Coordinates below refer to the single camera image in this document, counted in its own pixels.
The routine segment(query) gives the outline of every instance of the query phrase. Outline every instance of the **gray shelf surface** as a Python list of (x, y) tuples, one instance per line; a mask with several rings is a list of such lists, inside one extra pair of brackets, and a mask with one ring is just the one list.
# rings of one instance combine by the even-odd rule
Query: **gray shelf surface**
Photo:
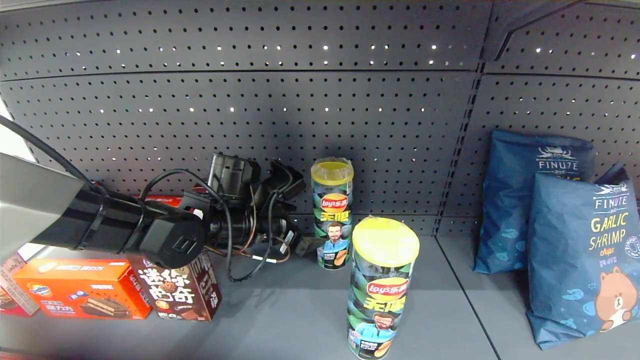
[[(112, 258), (56, 249), (47, 258)], [(214, 257), (223, 300), (211, 323), (0, 317), (0, 347), (90, 359), (355, 359), (346, 341), (349, 269), (329, 272), (310, 259), (267, 264), (241, 284)], [(238, 259), (239, 276), (255, 261)], [(399, 334), (387, 360), (495, 359), (434, 238), (420, 256)]]
[(637, 359), (640, 323), (540, 350), (525, 316), (527, 273), (474, 273), (475, 241), (471, 234), (437, 238), (500, 359)]

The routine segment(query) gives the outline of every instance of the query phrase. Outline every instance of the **orange snack box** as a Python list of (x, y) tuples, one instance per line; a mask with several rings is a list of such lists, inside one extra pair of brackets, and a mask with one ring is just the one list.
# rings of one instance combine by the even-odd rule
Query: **orange snack box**
[(124, 259), (33, 259), (13, 280), (49, 316), (144, 319), (151, 312)]

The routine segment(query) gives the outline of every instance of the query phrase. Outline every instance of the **lay's chip can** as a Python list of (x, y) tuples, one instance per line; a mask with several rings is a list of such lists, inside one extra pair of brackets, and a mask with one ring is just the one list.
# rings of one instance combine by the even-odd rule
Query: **lay's chip can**
[(349, 347), (360, 359), (382, 359), (402, 320), (420, 241), (401, 222), (368, 217), (353, 231), (353, 249)]
[(349, 260), (353, 214), (353, 166), (344, 158), (317, 160), (311, 167), (314, 231), (327, 241), (317, 250), (318, 263), (327, 270), (344, 268)]

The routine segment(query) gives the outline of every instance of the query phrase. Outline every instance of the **chip bag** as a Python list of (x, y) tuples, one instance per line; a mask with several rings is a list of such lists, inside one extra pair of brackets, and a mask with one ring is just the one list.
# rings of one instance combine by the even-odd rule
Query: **chip bag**
[(617, 166), (595, 184), (536, 174), (527, 312), (546, 349), (638, 319), (640, 220)]
[(594, 167), (591, 142), (494, 131), (474, 271), (494, 274), (526, 266), (527, 221), (536, 173), (590, 181)]

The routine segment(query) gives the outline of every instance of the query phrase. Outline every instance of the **pegboard back panel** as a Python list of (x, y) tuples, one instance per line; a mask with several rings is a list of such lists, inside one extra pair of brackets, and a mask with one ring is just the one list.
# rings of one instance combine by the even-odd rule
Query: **pegboard back panel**
[[(203, 177), (211, 154), (271, 158), (305, 176), (316, 158), (356, 170), (357, 213), (436, 214), (472, 72), (173, 72), (12, 81), (12, 116), (108, 188), (156, 174)], [(39, 153), (36, 157), (50, 164)], [(171, 177), (155, 193), (191, 183)], [(298, 211), (311, 213), (310, 194)]]
[(474, 70), (490, 2), (95, 1), (0, 13), (2, 79)]
[(483, 76), (445, 216), (482, 215), (494, 129), (591, 140), (596, 176), (622, 160), (640, 193), (640, 82), (560, 76)]
[[(353, 220), (359, 223), (368, 215), (354, 215)], [(434, 215), (384, 215), (385, 218), (391, 218), (400, 222), (404, 222), (418, 235), (433, 236), (433, 228), (437, 217)], [(291, 215), (293, 221), (302, 229), (305, 234), (314, 233), (314, 216), (313, 215)]]
[(640, 6), (584, 3), (517, 30), (489, 73), (640, 79)]

